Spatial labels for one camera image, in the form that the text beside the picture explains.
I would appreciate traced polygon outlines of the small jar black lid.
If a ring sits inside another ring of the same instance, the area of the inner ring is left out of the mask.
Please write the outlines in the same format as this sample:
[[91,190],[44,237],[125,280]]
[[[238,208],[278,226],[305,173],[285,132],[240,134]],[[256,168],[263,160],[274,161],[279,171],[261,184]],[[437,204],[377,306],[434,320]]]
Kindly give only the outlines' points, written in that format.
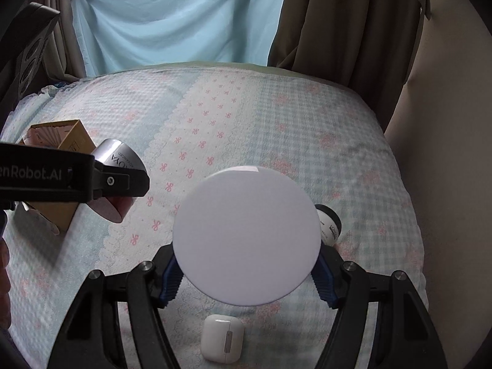
[[316,204],[315,208],[319,216],[322,241],[333,247],[342,232],[342,222],[332,208],[324,204]]

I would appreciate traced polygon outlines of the white earbuds case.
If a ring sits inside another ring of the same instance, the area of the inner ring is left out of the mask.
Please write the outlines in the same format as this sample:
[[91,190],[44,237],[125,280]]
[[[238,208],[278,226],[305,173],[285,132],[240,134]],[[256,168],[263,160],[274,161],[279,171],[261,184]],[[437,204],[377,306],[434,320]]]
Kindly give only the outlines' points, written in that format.
[[233,316],[209,315],[204,320],[200,350],[202,356],[220,364],[233,364],[241,356],[244,325]]

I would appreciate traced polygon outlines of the brown curtain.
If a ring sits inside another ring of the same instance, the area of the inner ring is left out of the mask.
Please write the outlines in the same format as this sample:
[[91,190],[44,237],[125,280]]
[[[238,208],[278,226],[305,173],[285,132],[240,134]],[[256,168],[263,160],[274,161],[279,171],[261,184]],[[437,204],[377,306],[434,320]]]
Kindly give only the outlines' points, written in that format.
[[268,65],[355,91],[387,128],[430,0],[283,0]]

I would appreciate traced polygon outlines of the white round jar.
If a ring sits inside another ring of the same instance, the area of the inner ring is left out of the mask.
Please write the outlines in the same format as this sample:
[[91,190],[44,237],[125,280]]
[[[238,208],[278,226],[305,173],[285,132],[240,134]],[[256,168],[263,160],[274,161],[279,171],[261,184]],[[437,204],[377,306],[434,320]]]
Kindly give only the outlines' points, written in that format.
[[173,250],[184,276],[234,306],[275,302],[311,273],[321,246],[317,211],[291,178],[255,166],[201,181],[180,203]]

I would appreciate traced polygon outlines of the red jar silver lid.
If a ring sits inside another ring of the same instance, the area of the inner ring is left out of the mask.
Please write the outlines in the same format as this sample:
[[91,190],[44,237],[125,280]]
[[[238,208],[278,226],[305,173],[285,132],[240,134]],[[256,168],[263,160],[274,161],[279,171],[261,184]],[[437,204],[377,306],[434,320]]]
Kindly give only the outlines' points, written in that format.
[[88,206],[110,222],[121,223],[136,199],[149,191],[147,169],[135,151],[118,139],[103,140],[92,155],[96,188]]

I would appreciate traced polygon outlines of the light blue curtain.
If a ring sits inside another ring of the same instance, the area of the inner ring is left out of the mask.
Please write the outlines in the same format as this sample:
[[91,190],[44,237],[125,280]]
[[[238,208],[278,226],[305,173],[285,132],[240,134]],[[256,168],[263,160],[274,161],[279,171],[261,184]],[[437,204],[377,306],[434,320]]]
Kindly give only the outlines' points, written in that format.
[[283,0],[72,0],[88,76],[172,62],[266,65]]

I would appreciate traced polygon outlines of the patchwork floral bed sheet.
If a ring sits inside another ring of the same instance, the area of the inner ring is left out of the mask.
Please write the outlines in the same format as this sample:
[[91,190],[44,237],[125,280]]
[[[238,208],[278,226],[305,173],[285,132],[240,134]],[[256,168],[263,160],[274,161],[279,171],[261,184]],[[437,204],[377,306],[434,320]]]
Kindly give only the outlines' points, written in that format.
[[145,164],[151,188],[119,224],[80,206],[56,234],[18,207],[4,233],[10,335],[33,368],[48,364],[87,274],[126,272],[171,240],[183,197],[225,168],[255,165],[294,180],[342,222],[340,255],[369,272],[409,274],[425,291],[424,245],[398,164],[375,115],[334,84],[249,66],[168,65],[48,87],[25,97],[2,130],[78,119],[95,143],[116,138]]

